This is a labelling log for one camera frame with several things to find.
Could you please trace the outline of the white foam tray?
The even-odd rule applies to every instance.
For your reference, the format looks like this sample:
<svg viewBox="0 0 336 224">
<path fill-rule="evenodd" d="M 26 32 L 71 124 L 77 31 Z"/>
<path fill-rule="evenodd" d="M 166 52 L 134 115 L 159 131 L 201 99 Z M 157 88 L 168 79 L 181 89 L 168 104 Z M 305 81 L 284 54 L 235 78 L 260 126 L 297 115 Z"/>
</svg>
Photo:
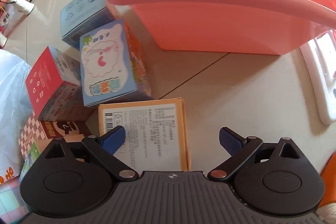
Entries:
<svg viewBox="0 0 336 224">
<path fill-rule="evenodd" d="M 300 46 L 323 124 L 335 122 L 335 30 Z"/>
</svg>

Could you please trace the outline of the light blue cardboard box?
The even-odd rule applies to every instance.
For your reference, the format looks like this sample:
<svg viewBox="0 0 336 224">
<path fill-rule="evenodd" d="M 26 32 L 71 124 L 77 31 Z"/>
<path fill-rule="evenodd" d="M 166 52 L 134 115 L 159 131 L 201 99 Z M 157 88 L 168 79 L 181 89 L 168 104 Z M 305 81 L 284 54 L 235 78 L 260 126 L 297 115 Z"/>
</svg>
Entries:
<svg viewBox="0 0 336 224">
<path fill-rule="evenodd" d="M 62 41 L 80 48 L 80 37 L 114 20 L 105 0 L 72 0 L 60 12 Z"/>
</svg>

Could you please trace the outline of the blue cartoon picture box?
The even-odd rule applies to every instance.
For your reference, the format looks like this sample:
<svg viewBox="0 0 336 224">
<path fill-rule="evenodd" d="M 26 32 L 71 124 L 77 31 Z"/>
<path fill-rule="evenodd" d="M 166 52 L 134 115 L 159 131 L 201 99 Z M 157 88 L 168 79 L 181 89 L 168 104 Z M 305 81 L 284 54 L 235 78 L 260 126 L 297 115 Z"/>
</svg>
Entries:
<svg viewBox="0 0 336 224">
<path fill-rule="evenodd" d="M 151 99 L 141 44 L 123 19 L 80 37 L 80 73 L 85 107 Z"/>
</svg>

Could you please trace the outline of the white plastic shopping bag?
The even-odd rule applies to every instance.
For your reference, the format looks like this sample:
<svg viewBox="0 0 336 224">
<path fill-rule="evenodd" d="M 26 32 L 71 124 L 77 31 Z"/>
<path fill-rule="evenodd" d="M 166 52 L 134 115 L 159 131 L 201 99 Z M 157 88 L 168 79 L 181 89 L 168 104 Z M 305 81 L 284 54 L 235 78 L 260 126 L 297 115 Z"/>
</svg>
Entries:
<svg viewBox="0 0 336 224">
<path fill-rule="evenodd" d="M 6 50 L 1 50 L 1 183 L 19 176 L 22 155 L 18 139 L 32 113 L 25 80 L 31 67 Z"/>
</svg>

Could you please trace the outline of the orange cardboard box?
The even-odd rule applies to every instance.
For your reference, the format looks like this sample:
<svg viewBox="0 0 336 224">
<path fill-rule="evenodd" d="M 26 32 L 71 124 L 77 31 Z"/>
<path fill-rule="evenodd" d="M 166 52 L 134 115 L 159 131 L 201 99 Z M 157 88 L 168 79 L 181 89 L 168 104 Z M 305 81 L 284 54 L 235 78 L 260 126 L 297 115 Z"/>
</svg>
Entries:
<svg viewBox="0 0 336 224">
<path fill-rule="evenodd" d="M 114 156 L 138 173 L 190 170 L 182 98 L 101 104 L 98 120 L 100 135 L 116 126 L 125 129 L 125 142 Z"/>
</svg>

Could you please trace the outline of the checkered brown snack box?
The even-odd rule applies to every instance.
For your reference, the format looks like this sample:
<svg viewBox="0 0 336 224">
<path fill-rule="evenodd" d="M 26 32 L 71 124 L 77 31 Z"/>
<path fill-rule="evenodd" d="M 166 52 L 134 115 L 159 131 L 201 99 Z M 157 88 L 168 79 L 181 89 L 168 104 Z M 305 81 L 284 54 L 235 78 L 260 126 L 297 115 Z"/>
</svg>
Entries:
<svg viewBox="0 0 336 224">
<path fill-rule="evenodd" d="M 34 111 L 29 116 L 19 136 L 19 151 L 25 160 L 30 148 L 37 140 L 69 137 L 74 135 L 88 136 L 91 132 L 85 122 L 39 121 Z"/>
</svg>

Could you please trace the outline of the red cardboard box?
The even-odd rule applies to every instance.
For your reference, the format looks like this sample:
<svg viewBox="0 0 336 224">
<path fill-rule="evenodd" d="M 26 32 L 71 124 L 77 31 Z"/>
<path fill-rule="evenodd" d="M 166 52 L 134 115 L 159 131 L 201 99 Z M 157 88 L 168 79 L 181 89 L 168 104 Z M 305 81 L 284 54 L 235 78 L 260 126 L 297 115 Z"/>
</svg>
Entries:
<svg viewBox="0 0 336 224">
<path fill-rule="evenodd" d="M 94 112 L 84 106 L 80 63 L 52 46 L 34 63 L 26 88 L 41 121 L 86 121 Z"/>
</svg>

